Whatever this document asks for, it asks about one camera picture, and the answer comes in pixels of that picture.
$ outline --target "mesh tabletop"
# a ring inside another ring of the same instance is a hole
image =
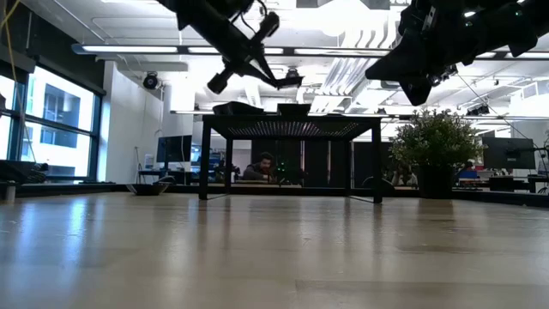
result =
[[[324,116],[203,116],[212,129],[232,140],[293,139],[351,141],[380,118]]]

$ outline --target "table leg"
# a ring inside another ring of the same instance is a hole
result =
[[[202,127],[202,153],[200,158],[200,185],[198,187],[198,197],[201,200],[208,199],[208,170],[209,170],[209,146],[212,136],[212,126],[208,121],[204,121]]]
[[[378,124],[374,125],[371,129],[371,143],[373,148],[372,154],[372,167],[374,173],[374,183],[373,183],[373,194],[374,194],[374,203],[381,203],[383,201],[382,193],[382,162],[381,162],[381,153],[382,153],[382,144],[381,144],[381,120]]]
[[[351,142],[345,142],[345,195],[351,195],[351,177],[353,176],[353,171],[351,171]]]
[[[528,179],[528,188],[530,190],[530,193],[537,193],[535,190],[536,189],[535,184],[536,184],[535,179],[531,179],[531,178]]]
[[[232,182],[232,139],[226,140],[225,149],[225,190],[226,194],[231,193]]]

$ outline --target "ceiling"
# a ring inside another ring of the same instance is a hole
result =
[[[150,0],[22,0],[28,7],[56,27],[83,44],[121,45],[206,45],[194,30],[177,30],[175,15]],[[301,8],[316,2],[318,8]],[[368,9],[360,0],[268,0],[269,9],[281,16],[281,28],[265,41],[267,46],[311,46],[349,48],[390,48],[396,37],[402,6],[391,10]],[[258,7],[252,8],[246,19],[253,27],[260,21]],[[244,33],[251,31],[238,21]],[[549,47],[549,39],[540,41],[537,49]],[[259,95],[262,104],[276,101],[305,100],[316,112],[332,112],[338,107],[347,111],[375,112],[379,107],[389,113],[413,110],[400,89],[382,88],[380,82],[367,81],[364,70],[375,60],[337,58],[269,57],[276,76],[284,76],[290,67],[305,76],[305,87],[277,91],[253,79],[233,77],[222,95],[209,92],[204,86],[222,70],[219,56],[126,56],[114,58],[119,69],[135,79],[154,65],[186,63],[188,74],[196,88],[196,102],[211,107],[212,103],[246,100]],[[487,95],[494,106],[510,103],[509,94],[534,79],[549,78],[549,62],[477,61],[463,67],[460,75],[481,96]],[[165,72],[168,82],[177,82],[178,73]],[[319,94],[336,94],[332,96]],[[427,102],[436,108],[467,106],[474,101],[473,93],[460,77],[452,77],[434,88]]]

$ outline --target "wooden floor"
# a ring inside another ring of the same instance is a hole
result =
[[[0,205],[0,308],[547,308],[549,212],[334,197]]]

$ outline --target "window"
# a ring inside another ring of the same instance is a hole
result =
[[[29,138],[24,139],[22,161],[47,163],[48,176],[87,176],[90,136],[31,122],[27,122],[27,128]]]
[[[10,126],[11,118],[7,116],[2,116],[0,118],[0,160],[6,160],[8,158]]]
[[[15,82],[0,76],[0,94],[6,98],[6,109],[13,109],[14,105],[14,92],[15,92]]]
[[[26,111],[34,117],[90,131],[94,94],[37,67],[29,76]],[[42,136],[51,140],[55,134],[44,132]]]
[[[23,101],[14,101],[16,89]],[[100,97],[39,67],[27,85],[0,76],[0,94],[7,107],[0,118],[0,160],[47,163],[51,183],[95,179]]]
[[[23,156],[31,156],[30,154],[30,147],[29,147],[29,144],[33,142],[33,140],[31,139],[30,136],[33,135],[33,128],[26,128],[26,132],[23,132],[24,133],[24,137],[23,137],[23,150],[22,150],[22,155]]]
[[[93,177],[94,93],[39,67],[28,80],[21,160],[47,163],[50,180]]]

